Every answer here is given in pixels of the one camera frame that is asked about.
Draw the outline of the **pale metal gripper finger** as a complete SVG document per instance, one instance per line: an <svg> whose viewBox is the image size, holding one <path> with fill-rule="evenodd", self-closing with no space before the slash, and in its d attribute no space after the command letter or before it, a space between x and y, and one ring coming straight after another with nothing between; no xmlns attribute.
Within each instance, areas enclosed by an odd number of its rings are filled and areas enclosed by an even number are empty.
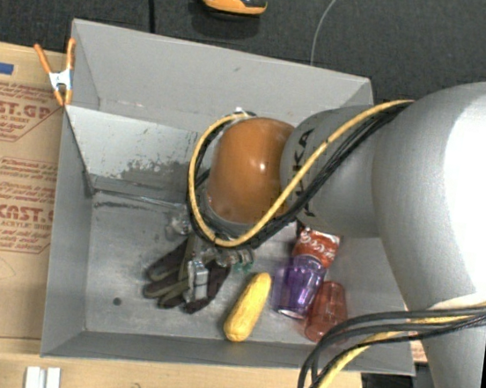
<svg viewBox="0 0 486 388"><path fill-rule="evenodd" d="M174 241L177 238L186 238L192 231L192 225L188 214L171 214L165 227L167 240Z"/></svg>
<svg viewBox="0 0 486 388"><path fill-rule="evenodd" d="M188 261L188 288L184 298L191 304L205 300L208 297L210 271L199 259Z"/></svg>

